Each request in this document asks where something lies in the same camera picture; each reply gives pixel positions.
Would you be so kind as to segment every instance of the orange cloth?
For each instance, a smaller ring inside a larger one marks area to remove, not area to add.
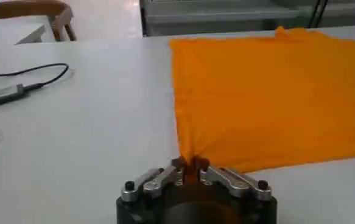
[[[355,41],[171,40],[180,153],[242,172],[355,156]]]

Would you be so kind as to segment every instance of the screw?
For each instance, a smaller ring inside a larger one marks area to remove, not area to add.
[[[134,183],[134,181],[126,181],[126,183],[124,184],[124,188],[125,188],[127,191],[134,191],[134,188],[135,188],[135,183]]]
[[[266,182],[265,180],[259,180],[258,189],[266,191],[268,189],[268,182]]]

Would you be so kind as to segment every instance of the cable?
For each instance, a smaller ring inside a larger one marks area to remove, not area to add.
[[[320,11],[320,13],[319,13],[317,22],[315,23],[315,27],[316,27],[316,28],[318,28],[318,26],[319,26],[319,24],[320,24],[320,22],[321,22],[321,20],[322,20],[322,16],[323,16],[323,13],[325,12],[326,6],[328,5],[328,1],[329,1],[329,0],[324,0],[324,2],[323,2],[322,9],[321,9],[321,11]]]
[[[22,71],[0,74],[0,77],[16,76],[16,75],[24,74],[24,73],[27,73],[27,72],[30,72],[30,71],[35,71],[35,70],[42,69],[42,68],[56,67],[56,66],[65,66],[65,69],[58,76],[54,77],[51,80],[48,80],[46,82],[40,82],[40,83],[31,84],[29,86],[25,86],[24,87],[24,91],[25,92],[29,92],[29,91],[32,91],[32,90],[35,90],[35,89],[42,88],[43,86],[51,84],[51,83],[57,81],[58,79],[60,79],[68,71],[69,65],[66,64],[66,63],[54,63],[54,64],[48,64],[48,65],[41,65],[41,66],[37,66],[37,67],[34,67],[34,68],[25,69],[25,70],[22,70]]]
[[[314,9],[312,11],[311,17],[310,17],[310,21],[307,25],[307,28],[311,28],[312,23],[314,22],[314,18],[315,18],[315,14],[317,14],[318,11],[318,7],[321,4],[321,0],[317,0],[317,2],[315,3]]]

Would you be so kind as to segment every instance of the wooden chair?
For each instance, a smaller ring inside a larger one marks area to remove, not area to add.
[[[65,27],[69,39],[75,41],[76,35],[70,25],[73,17],[69,5],[58,0],[17,0],[0,2],[0,19],[20,16],[46,15],[56,41],[63,41],[63,28]]]

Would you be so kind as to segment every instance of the white floor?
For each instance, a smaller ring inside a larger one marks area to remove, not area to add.
[[[139,0],[61,0],[72,7],[72,26],[78,40],[141,37]],[[0,19],[1,23],[43,23],[43,41],[54,41],[45,16]]]

